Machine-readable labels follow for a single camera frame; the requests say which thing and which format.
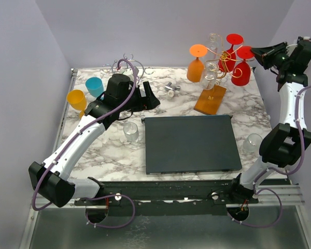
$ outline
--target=white wall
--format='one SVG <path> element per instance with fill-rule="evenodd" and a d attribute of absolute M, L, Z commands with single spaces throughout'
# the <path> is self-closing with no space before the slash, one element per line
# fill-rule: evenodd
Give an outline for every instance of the white wall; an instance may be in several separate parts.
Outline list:
<path fill-rule="evenodd" d="M 239 33 L 266 46 L 293 0 L 37 0 L 72 67 L 97 67 L 133 53 L 145 65 L 187 66 L 207 34 Z"/>
<path fill-rule="evenodd" d="M 51 152 L 70 69 L 34 0 L 0 1 L 0 248 L 18 248 L 28 167 Z"/>
<path fill-rule="evenodd" d="M 298 36 L 311 37 L 311 0 L 295 0 L 283 23 L 279 27 L 270 45 L 288 41 L 291 43 Z M 309 85 L 311 85 L 311 62 L 306 70 Z M 271 116 L 272 126 L 278 124 L 280 113 L 280 97 L 277 92 L 275 75 L 266 72 L 263 68 L 256 69 L 256 79 L 259 85 L 267 113 Z M 311 90 L 307 91 L 305 97 L 305 122 L 311 131 Z M 306 207 L 311 221 L 311 145 L 306 151 L 303 167 L 292 177 L 295 183 L 299 183 Z"/>

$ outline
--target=wooden block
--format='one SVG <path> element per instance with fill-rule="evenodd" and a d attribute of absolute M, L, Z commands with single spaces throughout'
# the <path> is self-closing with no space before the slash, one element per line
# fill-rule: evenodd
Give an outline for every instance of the wooden block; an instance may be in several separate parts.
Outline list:
<path fill-rule="evenodd" d="M 194 109 L 203 114 L 215 115 L 225 93 L 226 88 L 218 85 L 214 86 L 214 92 L 213 89 L 203 90 Z"/>

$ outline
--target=white marble surface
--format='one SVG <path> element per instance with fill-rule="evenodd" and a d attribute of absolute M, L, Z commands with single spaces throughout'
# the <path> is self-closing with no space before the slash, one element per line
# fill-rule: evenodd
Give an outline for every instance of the white marble surface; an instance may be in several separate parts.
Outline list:
<path fill-rule="evenodd" d="M 230 81 L 230 77 L 222 79 L 221 85 L 227 88 L 217 114 L 233 115 L 232 126 L 242 162 L 242 170 L 236 172 L 219 173 L 187 173 L 187 174 L 159 174 L 145 173 L 145 128 L 141 123 L 142 117 L 153 116 L 194 116 L 203 115 L 193 108 L 202 89 L 198 84 L 191 83 L 186 77 L 186 68 L 155 68 L 152 75 L 145 75 L 143 81 L 148 80 L 154 94 L 161 104 L 151 111 L 134 113 L 125 121 L 114 122 L 109 129 L 98 137 L 84 155 L 77 162 L 72 171 L 72 178 L 86 178 L 88 176 L 100 181 L 158 181 L 158 180 L 199 180 L 199 179 L 232 179 L 239 172 L 247 170 L 257 158 L 257 154 L 247 154 L 242 149 L 244 139 L 251 133 L 265 137 L 271 130 L 260 93 L 253 74 L 250 83 L 244 87 L 237 87 Z M 88 103 L 95 100 L 86 87 L 85 81 L 90 77 L 99 77 L 106 87 L 111 74 L 102 69 L 79 70 L 74 89 L 80 89 L 86 94 Z M 172 82 L 181 86 L 173 99 L 165 98 L 164 86 Z M 63 130 L 63 140 L 77 126 L 78 113 L 69 107 Z M 123 125 L 134 122 L 138 125 L 139 140 L 130 143 L 123 133 Z M 278 173 L 269 178 L 286 178 Z"/>

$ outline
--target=metal frame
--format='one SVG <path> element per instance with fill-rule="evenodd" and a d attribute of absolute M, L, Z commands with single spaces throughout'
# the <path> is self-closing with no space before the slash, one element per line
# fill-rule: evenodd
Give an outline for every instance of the metal frame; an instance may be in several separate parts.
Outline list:
<path fill-rule="evenodd" d="M 69 91 L 73 90 L 75 81 L 76 81 L 76 76 L 77 76 L 78 70 L 77 69 L 72 69 L 72 78 L 70 80 L 70 85 L 69 85 Z M 56 140 L 55 144 L 53 147 L 53 152 L 59 147 L 61 139 L 62 139 L 62 133 L 63 133 L 63 128 L 65 125 L 65 120 L 66 120 L 66 114 L 68 111 L 69 104 L 66 102 L 64 109 L 63 109 L 63 114 L 61 117 L 61 122 L 58 128 L 58 132 L 56 134 Z M 309 248 L 311 249 L 311 226 L 310 222 L 307 217 L 307 213 L 304 207 L 305 201 L 303 199 L 303 195 L 301 193 L 301 189 L 299 185 L 261 185 L 260 188 L 262 187 L 269 187 L 275 190 L 281 197 L 282 204 L 283 205 L 295 205 L 296 210 L 298 212 L 299 216 L 299 221 L 302 225 L 302 229 L 304 232 L 304 235 L 306 237 L 306 241 L 308 243 Z M 278 200 L 276 197 L 273 196 L 271 193 L 267 193 L 267 191 L 262 192 L 259 196 L 259 203 L 251 203 L 249 206 L 275 206 L 278 205 Z M 48 200 L 45 199 L 42 196 L 37 197 L 37 203 L 38 204 L 45 204 L 47 203 Z M 148 200 L 138 200 L 137 202 L 143 203 L 143 202 L 148 202 Z M 187 200 L 183 199 L 182 202 L 192 202 L 192 200 Z M 87 209 L 106 209 L 106 206 L 103 205 L 97 205 L 97 206 L 76 206 L 74 204 L 74 200 L 71 200 L 67 205 L 65 205 L 64 209 L 66 208 L 87 208 Z M 226 204 L 226 207 L 236 207 L 240 206 L 241 203 L 238 204 Z M 47 208 L 49 209 L 56 209 L 55 205 L 50 205 Z M 31 245 L 31 240 L 32 240 L 32 235 L 35 229 L 36 221 L 37 221 L 37 216 L 38 212 L 34 211 L 32 208 L 29 211 L 29 215 L 26 221 L 26 225 L 24 228 L 24 233 L 22 236 L 22 240 L 20 243 L 20 249 L 25 249 L 25 248 L 30 248 Z"/>

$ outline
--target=yellow cup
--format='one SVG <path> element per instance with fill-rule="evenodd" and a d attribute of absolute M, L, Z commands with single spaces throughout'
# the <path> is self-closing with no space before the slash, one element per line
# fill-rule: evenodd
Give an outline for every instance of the yellow cup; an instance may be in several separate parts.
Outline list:
<path fill-rule="evenodd" d="M 67 94 L 67 101 L 76 110 L 85 110 L 87 99 L 81 90 L 73 90 Z"/>

